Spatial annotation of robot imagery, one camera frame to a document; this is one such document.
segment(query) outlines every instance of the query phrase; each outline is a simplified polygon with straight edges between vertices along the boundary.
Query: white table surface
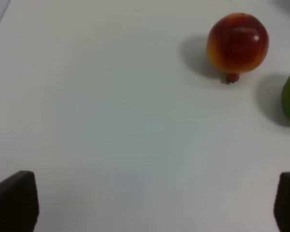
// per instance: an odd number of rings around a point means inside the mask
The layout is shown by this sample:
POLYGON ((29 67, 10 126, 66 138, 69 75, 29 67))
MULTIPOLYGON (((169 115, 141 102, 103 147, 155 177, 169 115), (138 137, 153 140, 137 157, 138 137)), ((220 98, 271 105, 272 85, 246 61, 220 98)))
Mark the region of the white table surface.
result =
POLYGON ((12 0, 0 181, 36 173, 36 232, 277 232, 289 74, 290 0, 12 0), (270 49, 225 85, 204 50, 232 12, 255 15, 270 49))

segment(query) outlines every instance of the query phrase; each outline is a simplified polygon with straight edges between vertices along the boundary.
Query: black object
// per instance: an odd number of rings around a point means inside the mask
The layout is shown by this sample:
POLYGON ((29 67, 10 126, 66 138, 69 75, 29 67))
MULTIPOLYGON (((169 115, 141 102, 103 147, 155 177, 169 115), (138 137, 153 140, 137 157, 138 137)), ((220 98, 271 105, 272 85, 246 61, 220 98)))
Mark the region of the black object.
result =
POLYGON ((280 175, 274 216, 280 231, 290 232, 290 173, 280 175))
POLYGON ((38 215, 33 172, 20 171, 0 183, 0 232, 33 232, 38 215))

